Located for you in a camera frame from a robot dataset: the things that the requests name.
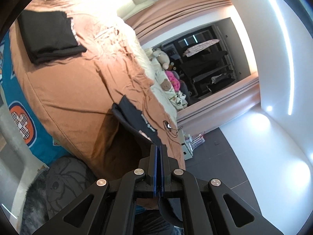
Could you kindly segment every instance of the brown bedsheet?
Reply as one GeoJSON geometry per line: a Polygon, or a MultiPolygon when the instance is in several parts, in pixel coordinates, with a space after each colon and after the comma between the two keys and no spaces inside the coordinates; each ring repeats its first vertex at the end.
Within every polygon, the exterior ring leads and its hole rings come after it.
{"type": "Polygon", "coordinates": [[[123,95],[143,112],[168,147],[168,155],[185,168],[178,139],[163,121],[174,123],[150,90],[127,39],[113,21],[104,23],[71,0],[33,0],[26,9],[65,11],[87,52],[34,66],[27,56],[18,24],[10,28],[13,68],[30,107],[47,132],[82,159],[98,177],[122,177],[137,168],[141,150],[134,137],[119,127],[112,104],[123,95]]]}

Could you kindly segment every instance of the floor tile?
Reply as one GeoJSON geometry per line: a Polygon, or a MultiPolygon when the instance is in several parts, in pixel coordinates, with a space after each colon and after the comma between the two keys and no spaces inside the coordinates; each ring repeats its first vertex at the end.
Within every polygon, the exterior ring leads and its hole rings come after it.
{"type": "Polygon", "coordinates": [[[240,196],[245,202],[247,202],[251,207],[253,207],[257,212],[261,214],[261,210],[258,201],[255,197],[253,189],[249,183],[246,181],[232,189],[238,196],[240,196]]]}
{"type": "Polygon", "coordinates": [[[193,158],[186,160],[186,167],[203,162],[225,151],[232,151],[225,136],[219,128],[204,135],[205,142],[193,152],[193,158]]]}
{"type": "Polygon", "coordinates": [[[209,181],[217,178],[229,188],[247,180],[244,170],[232,151],[226,151],[201,163],[189,166],[186,170],[202,180],[209,181]]]}

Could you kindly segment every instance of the pink plush toy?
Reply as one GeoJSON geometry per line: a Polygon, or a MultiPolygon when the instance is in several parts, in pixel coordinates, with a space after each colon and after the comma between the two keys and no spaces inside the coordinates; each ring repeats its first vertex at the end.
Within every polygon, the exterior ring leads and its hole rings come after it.
{"type": "Polygon", "coordinates": [[[178,92],[180,89],[180,82],[178,79],[175,78],[174,74],[171,71],[165,71],[166,76],[168,77],[168,79],[170,80],[170,82],[172,83],[172,86],[175,90],[175,92],[178,92]]]}

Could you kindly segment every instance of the earphones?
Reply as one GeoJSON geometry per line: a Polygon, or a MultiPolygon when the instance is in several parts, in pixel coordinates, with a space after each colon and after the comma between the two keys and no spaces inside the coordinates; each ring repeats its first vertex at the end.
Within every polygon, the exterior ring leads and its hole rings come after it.
{"type": "Polygon", "coordinates": [[[164,124],[165,129],[168,130],[174,138],[178,136],[178,131],[183,128],[183,126],[181,126],[178,129],[173,129],[172,126],[165,120],[163,121],[163,124],[164,124]]]}

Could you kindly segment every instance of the metal screw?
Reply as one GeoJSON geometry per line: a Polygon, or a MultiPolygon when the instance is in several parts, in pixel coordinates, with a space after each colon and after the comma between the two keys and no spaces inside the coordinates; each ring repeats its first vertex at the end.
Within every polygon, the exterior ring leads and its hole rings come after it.
{"type": "Polygon", "coordinates": [[[136,175],[142,175],[144,173],[143,169],[135,169],[134,173],[136,175]]]}
{"type": "Polygon", "coordinates": [[[99,179],[99,180],[97,181],[97,185],[98,185],[98,186],[104,186],[104,185],[106,185],[106,180],[105,180],[105,179],[99,179]]]}
{"type": "Polygon", "coordinates": [[[184,171],[182,169],[175,169],[174,170],[174,174],[180,176],[180,175],[183,175],[184,174],[184,171]]]}
{"type": "Polygon", "coordinates": [[[221,181],[219,179],[212,179],[211,184],[213,186],[219,186],[219,185],[221,185],[221,181]]]}

